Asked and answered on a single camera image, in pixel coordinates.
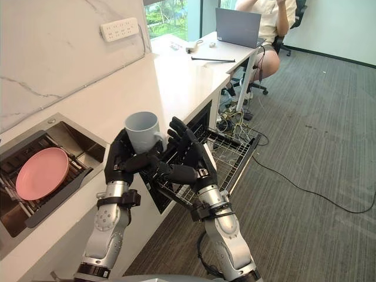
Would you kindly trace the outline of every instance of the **person's arm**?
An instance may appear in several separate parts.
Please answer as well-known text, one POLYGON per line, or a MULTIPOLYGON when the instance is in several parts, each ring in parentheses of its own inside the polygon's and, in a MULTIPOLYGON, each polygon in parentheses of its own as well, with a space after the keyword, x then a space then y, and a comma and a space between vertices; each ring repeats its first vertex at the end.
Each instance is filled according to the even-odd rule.
POLYGON ((277 3, 278 3, 277 34, 278 36, 285 36, 288 32, 286 0, 277 0, 277 3))
POLYGON ((235 4, 235 10, 248 12, 256 2, 257 0, 238 0, 235 4))

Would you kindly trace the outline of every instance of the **dish rack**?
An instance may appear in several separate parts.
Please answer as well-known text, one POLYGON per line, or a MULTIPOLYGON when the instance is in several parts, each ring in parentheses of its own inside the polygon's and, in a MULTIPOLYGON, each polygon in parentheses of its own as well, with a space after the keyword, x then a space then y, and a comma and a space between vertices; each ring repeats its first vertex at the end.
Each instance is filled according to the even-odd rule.
MULTIPOLYGON (((241 176, 246 164, 261 138, 260 134, 250 136, 249 142, 242 142, 238 139, 222 134, 214 129, 200 125, 195 131, 196 137, 203 143, 207 143, 217 167, 218 186, 221 191, 226 190, 231 194, 241 176)), ((170 165, 179 165, 181 162, 174 149, 167 150, 162 160, 170 165)), ((157 189, 166 197, 178 202, 185 208, 191 210, 197 199, 196 194, 189 185, 180 185, 170 182, 159 182, 149 177, 149 188, 157 189)))

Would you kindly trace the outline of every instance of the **pink plate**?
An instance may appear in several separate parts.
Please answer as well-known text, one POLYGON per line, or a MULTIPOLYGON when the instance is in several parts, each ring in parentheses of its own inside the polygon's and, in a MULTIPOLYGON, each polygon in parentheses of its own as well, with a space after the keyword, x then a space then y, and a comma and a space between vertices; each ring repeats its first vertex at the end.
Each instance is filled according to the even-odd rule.
POLYGON ((68 170, 68 156, 62 149, 41 150, 20 170, 16 181, 17 193, 24 200, 40 199, 59 187, 68 170))

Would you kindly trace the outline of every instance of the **person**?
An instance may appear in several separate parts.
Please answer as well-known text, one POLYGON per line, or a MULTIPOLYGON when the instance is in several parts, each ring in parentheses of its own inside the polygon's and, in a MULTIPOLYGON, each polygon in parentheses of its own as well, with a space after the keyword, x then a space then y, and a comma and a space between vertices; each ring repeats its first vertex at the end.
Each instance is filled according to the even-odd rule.
POLYGON ((260 30, 258 37, 264 38, 264 49, 259 48, 255 66, 258 67, 254 79, 259 80, 260 69, 264 79, 276 73, 280 60, 277 52, 271 45, 276 36, 285 36, 295 22, 295 0, 238 0, 235 10, 261 14, 260 30))

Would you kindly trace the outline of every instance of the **marble wall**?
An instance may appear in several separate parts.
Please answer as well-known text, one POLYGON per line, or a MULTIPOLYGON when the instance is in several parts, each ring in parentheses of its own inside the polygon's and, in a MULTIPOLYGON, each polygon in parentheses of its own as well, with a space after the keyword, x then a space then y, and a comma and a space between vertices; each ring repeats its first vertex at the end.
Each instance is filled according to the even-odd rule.
POLYGON ((0 10, 2 132, 150 52, 142 0, 2 0, 0 10), (103 40, 100 24, 129 17, 142 32, 103 40))

